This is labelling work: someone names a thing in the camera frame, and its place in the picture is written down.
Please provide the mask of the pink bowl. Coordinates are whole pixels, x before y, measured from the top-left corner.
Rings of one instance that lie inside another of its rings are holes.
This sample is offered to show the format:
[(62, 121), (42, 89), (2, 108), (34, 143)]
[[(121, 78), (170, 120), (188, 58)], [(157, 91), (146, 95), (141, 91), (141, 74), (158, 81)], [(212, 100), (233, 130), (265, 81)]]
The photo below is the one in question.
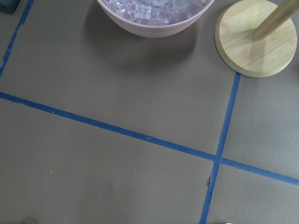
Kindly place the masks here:
[(143, 24), (131, 22), (129, 20), (126, 20), (118, 16), (116, 13), (112, 12), (112, 10), (110, 10), (108, 7), (106, 7), (106, 5), (103, 4), (103, 0), (99, 0), (97, 2), (100, 5), (100, 7), (104, 10), (104, 12), (107, 14), (107, 16), (122, 29), (141, 37), (161, 38), (161, 37), (167, 37), (170, 35), (177, 34), (185, 30), (189, 26), (191, 26), (214, 3), (213, 0), (209, 0), (209, 1), (210, 3), (206, 6), (206, 8), (204, 8), (201, 12), (199, 12), (192, 18), (176, 24), (166, 25), (166, 26), (150, 26), (150, 25), (143, 25)]

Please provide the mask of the clear ice cubes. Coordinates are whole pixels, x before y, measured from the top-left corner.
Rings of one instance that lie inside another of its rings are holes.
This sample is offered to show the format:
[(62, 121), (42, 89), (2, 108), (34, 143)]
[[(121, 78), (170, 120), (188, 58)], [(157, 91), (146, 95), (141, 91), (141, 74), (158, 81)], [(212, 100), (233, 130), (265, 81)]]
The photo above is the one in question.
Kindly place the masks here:
[(208, 0), (104, 0), (112, 12), (131, 22), (166, 26), (188, 20), (201, 12)]

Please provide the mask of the folded grey cloth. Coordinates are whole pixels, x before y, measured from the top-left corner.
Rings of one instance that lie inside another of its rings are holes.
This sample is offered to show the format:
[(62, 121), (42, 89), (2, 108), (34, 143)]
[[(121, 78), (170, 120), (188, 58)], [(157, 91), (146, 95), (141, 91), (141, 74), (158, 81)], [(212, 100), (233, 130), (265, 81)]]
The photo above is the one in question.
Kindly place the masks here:
[(19, 5), (20, 0), (0, 0), (0, 8), (6, 12), (13, 13)]

